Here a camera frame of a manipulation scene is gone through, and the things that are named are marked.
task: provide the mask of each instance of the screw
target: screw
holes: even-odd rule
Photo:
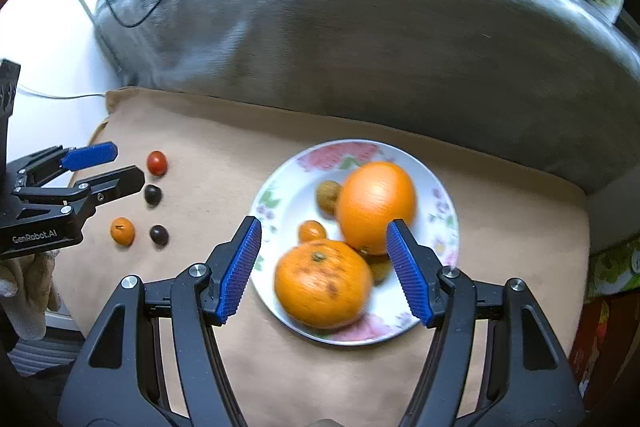
[[[122,286],[123,288],[126,288],[127,290],[129,288],[133,288],[133,286],[135,286],[136,284],[138,284],[138,278],[135,275],[127,275],[120,282],[120,286]]]
[[[207,267],[204,264],[194,264],[189,268],[189,275],[191,277],[202,277],[207,271]]]
[[[509,281],[509,286],[511,286],[512,290],[516,290],[516,292],[521,292],[527,287],[522,279],[511,279]]]
[[[444,277],[448,277],[449,279],[455,279],[458,275],[460,275],[460,270],[453,266],[443,266],[442,274]]]

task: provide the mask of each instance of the white floral plate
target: white floral plate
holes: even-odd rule
[[[278,259],[298,243],[298,226],[307,219],[324,225],[329,239],[343,240],[338,224],[316,205],[315,190],[326,180],[344,183],[348,174],[371,161],[389,161],[402,167],[414,182],[417,214],[411,230],[420,245],[433,248],[440,261],[458,259],[458,218],[440,181],[416,158],[395,147],[370,140],[337,140],[311,147],[283,163],[264,183],[251,207],[262,223],[262,245],[251,273],[267,308],[289,328],[327,344],[362,346],[385,341],[418,323],[404,298],[395,273],[375,286],[367,312],[341,330],[314,330],[286,314],[273,290]]]

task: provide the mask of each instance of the beige glove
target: beige glove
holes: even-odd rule
[[[53,285],[55,257],[60,250],[37,253],[0,263],[0,306],[15,332],[25,340],[44,337],[45,310],[60,309]]]

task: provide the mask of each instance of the blue textured pad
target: blue textured pad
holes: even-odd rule
[[[255,219],[220,284],[220,302],[216,308],[216,317],[222,324],[238,311],[238,304],[254,267],[255,258],[258,257],[261,242],[262,227],[260,221]]]
[[[398,274],[409,309],[426,326],[433,317],[427,283],[395,223],[389,223],[386,227],[386,249]]]
[[[60,166],[70,171],[81,171],[89,167],[114,161],[118,156],[118,148],[113,142],[98,143],[89,147],[73,149],[62,158]]]

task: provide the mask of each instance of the brown table covering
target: brown table covering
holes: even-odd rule
[[[281,163],[313,144],[357,137],[394,145],[425,163],[454,202],[460,268],[492,283],[513,276],[526,280],[565,352],[570,349],[589,251],[585,196],[575,185],[427,137],[340,118],[137,88],[110,92],[107,104],[110,117],[94,141],[112,140],[119,156],[80,177],[130,164],[144,168],[155,149],[167,155],[169,170],[157,182],[164,194],[157,208],[149,210],[142,194],[101,206],[85,224],[84,242],[58,257],[55,282],[84,334],[122,277],[166,279],[205,260],[214,245],[232,236]],[[110,238],[110,222],[118,216],[136,227],[130,248]],[[157,223],[171,236],[162,250],[147,235]],[[478,396],[485,331],[478,323],[460,414],[473,410]],[[397,425],[431,337],[418,326],[369,347],[318,344],[273,317],[251,283],[238,314],[216,329],[251,427],[300,427],[325,417],[347,427]],[[162,320],[161,340],[172,408],[186,414],[168,319]]]

